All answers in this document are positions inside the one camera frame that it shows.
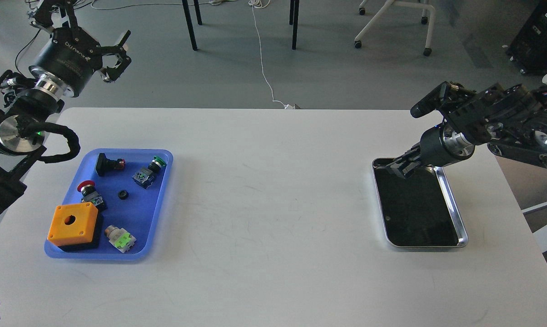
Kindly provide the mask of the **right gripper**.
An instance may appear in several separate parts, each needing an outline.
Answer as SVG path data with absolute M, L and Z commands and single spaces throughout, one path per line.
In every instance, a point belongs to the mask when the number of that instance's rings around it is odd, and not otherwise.
M 399 178 L 409 178 L 421 166 L 449 166 L 469 159 L 475 145 L 450 125 L 437 125 L 423 133 L 419 144 L 385 165 Z

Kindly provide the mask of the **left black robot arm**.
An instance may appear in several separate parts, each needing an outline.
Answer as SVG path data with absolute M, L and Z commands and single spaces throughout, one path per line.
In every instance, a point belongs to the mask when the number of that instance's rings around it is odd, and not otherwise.
M 78 24 L 73 0 L 44 0 L 31 16 L 50 39 L 31 77 L 6 70 L 0 76 L 0 214 L 24 194 L 23 176 L 38 161 L 70 161 L 80 151 L 77 134 L 48 122 L 60 113 L 63 97 L 80 95 L 95 73 L 112 83 L 131 64 L 124 32 L 117 44 L 102 46 Z

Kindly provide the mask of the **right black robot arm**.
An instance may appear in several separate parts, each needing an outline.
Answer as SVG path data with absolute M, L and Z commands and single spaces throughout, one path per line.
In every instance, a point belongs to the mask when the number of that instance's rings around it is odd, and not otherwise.
M 529 91 L 494 84 L 482 92 L 444 81 L 411 109 L 414 118 L 437 110 L 443 120 L 386 170 L 408 178 L 423 166 L 448 166 L 485 144 L 498 157 L 547 169 L 547 86 Z

